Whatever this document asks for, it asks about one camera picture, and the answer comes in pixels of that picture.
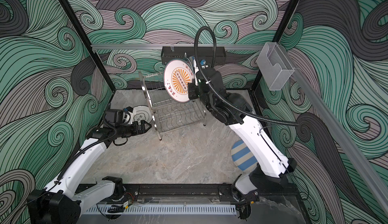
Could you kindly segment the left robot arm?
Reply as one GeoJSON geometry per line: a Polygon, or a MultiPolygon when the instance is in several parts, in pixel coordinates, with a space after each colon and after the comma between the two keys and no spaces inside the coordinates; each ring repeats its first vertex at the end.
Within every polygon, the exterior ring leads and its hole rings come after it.
{"type": "Polygon", "coordinates": [[[122,201],[125,187],[121,178],[105,177],[91,188],[77,193],[81,181],[99,156],[118,138],[128,139],[146,133],[152,125],[144,120],[130,125],[113,126],[104,122],[93,128],[79,151],[60,173],[42,190],[27,197],[27,208],[33,224],[75,224],[82,214],[104,199],[122,201]]]}

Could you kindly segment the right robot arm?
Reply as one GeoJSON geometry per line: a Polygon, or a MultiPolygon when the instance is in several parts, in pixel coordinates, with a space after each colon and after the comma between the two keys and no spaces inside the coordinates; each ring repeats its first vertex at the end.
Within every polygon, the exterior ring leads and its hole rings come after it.
{"type": "Polygon", "coordinates": [[[260,123],[263,118],[253,113],[245,98],[227,92],[219,71],[210,67],[197,69],[188,88],[189,98],[199,99],[215,119],[232,129],[257,161],[252,171],[233,183],[236,199],[265,188],[288,185],[287,175],[296,169],[297,162],[276,147],[260,123]]]}

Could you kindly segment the orange sunburst plate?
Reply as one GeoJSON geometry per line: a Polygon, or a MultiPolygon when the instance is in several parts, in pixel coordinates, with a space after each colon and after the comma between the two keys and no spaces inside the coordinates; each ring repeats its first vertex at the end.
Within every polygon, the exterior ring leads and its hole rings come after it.
{"type": "Polygon", "coordinates": [[[190,65],[181,60],[170,61],[163,72],[163,82],[168,95],[179,103],[189,102],[188,84],[194,79],[190,65]]]}

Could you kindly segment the white plate black outline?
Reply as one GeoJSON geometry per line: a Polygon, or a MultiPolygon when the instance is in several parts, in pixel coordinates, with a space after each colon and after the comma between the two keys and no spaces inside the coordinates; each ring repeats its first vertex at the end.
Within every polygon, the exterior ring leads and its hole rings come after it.
{"type": "Polygon", "coordinates": [[[144,120],[147,123],[152,122],[152,114],[148,106],[140,105],[133,108],[133,121],[141,122],[144,120]]]}

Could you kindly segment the blue striped plate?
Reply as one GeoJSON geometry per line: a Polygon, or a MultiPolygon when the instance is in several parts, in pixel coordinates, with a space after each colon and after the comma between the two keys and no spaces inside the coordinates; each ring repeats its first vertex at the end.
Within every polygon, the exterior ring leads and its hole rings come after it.
{"type": "Polygon", "coordinates": [[[242,140],[233,144],[231,148],[231,158],[234,164],[245,173],[252,172],[258,163],[253,153],[242,140]]]}

